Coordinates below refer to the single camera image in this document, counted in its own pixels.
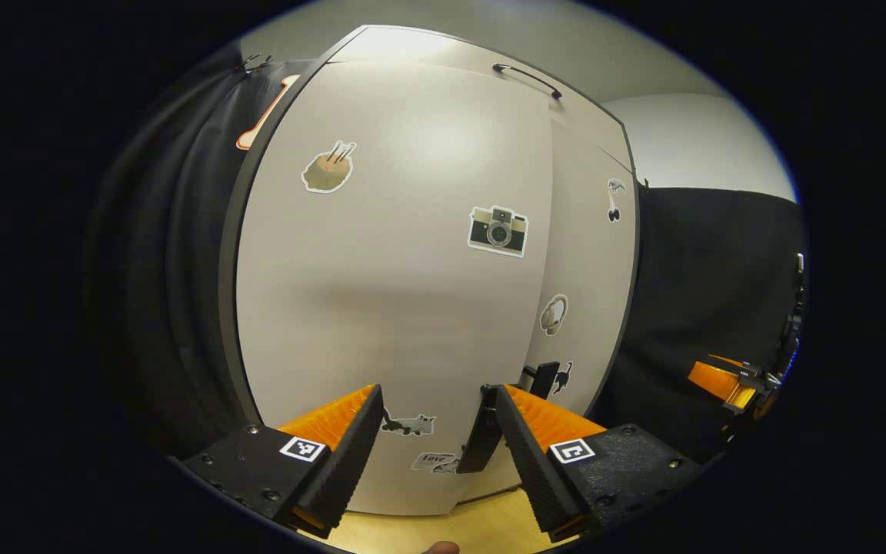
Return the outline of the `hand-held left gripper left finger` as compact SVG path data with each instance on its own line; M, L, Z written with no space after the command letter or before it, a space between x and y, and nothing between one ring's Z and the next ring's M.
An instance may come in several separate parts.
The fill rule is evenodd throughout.
M244 424L182 465L275 525L327 539L365 472L383 411L382 387L372 383L278 428Z

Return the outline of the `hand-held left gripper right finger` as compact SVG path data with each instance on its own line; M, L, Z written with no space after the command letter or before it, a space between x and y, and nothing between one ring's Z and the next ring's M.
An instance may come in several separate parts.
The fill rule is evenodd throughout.
M551 542L612 532L692 484L703 466L632 423L606 429L513 385L485 385L485 430L509 449Z

